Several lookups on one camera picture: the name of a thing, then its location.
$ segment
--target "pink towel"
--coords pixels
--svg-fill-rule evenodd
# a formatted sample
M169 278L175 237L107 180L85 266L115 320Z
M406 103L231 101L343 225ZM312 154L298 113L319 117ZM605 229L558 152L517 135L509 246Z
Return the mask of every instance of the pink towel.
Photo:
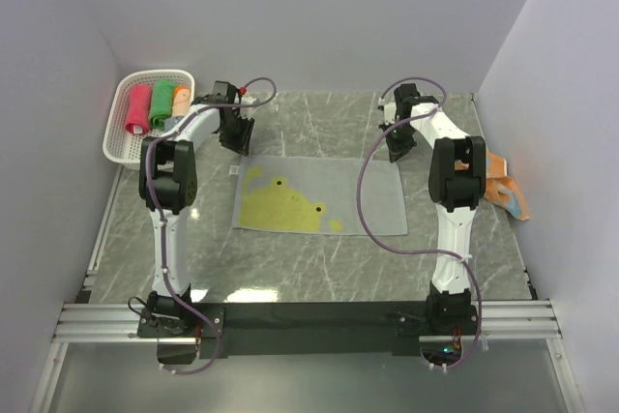
M151 107L153 90L146 84L138 84L129 90L129 110L125 129L131 134L146 134L151 131L148 110Z

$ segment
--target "plastic basket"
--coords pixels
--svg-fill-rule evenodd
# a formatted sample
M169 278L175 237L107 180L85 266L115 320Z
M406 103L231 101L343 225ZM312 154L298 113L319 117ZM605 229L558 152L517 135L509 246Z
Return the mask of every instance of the plastic basket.
M152 86L160 79L167 79L179 86L189 87L190 99L193 100L195 81L191 74L182 70L150 70L130 74L116 88L103 137L103 153L113 162L120 163L128 169L139 169L142 139L147 135L162 133L158 130L151 130L146 134L136 135L125 130L125 119L129 110L129 90L136 84Z

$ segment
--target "wall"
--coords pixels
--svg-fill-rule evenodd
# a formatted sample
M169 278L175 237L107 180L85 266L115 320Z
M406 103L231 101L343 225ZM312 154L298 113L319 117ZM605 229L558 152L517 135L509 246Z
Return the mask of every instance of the wall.
M410 74L477 91L525 0L88 0L125 73L285 90L374 90Z
M528 0L478 98L530 202L518 241L590 412L619 405L617 31L617 0Z
M83 0L0 8L0 398L13 413L83 282L115 169L101 144L118 67Z

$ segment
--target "rolled towel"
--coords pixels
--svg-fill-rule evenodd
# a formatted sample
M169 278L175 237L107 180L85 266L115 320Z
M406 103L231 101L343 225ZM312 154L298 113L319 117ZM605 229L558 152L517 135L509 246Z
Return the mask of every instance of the rolled towel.
M178 125L181 120L185 118L184 116L170 116L165 123L163 124L163 130L167 133L171 129L173 129L176 125Z
M172 116L175 87L176 84L166 79L160 79L153 86L151 109L148 113L148 121L151 124L151 128L162 130L165 120Z
M125 129L131 134L146 134L151 131L148 110L153 91L146 84L138 84L129 90L129 110L125 119Z
M187 86L178 86L174 89L174 103L172 104L172 116L185 116L190 112L190 97L192 92Z

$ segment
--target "gray marble surface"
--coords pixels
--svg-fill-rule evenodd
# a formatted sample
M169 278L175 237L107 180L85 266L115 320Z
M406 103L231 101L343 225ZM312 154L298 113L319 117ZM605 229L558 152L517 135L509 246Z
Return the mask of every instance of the gray marble surface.
M282 93L252 112L253 154L360 158L379 136L382 113L372 93ZM445 112L464 131L481 128L469 94L452 94ZM437 219L427 194L431 150L418 146L398 162L408 234L386 237L401 249L436 247ZM240 157L216 136L197 152L198 198L192 205L188 262L193 298L206 301L423 300L434 256L394 255L364 236L323 236L232 229ZM387 160L384 144L374 157ZM137 193L137 172L124 169L102 247L91 303L145 297L154 272L153 228ZM526 274L506 213L483 200L471 238L473 270L489 300L529 299Z

